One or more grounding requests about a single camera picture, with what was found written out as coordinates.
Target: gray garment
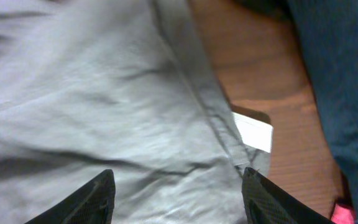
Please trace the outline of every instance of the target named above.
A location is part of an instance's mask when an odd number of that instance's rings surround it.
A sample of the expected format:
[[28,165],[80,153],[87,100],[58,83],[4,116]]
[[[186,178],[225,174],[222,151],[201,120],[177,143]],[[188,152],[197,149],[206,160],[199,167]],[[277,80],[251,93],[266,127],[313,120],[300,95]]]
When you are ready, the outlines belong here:
[[240,173],[269,154],[241,143],[185,1],[23,2],[0,11],[0,223],[104,169],[113,223],[245,222]]

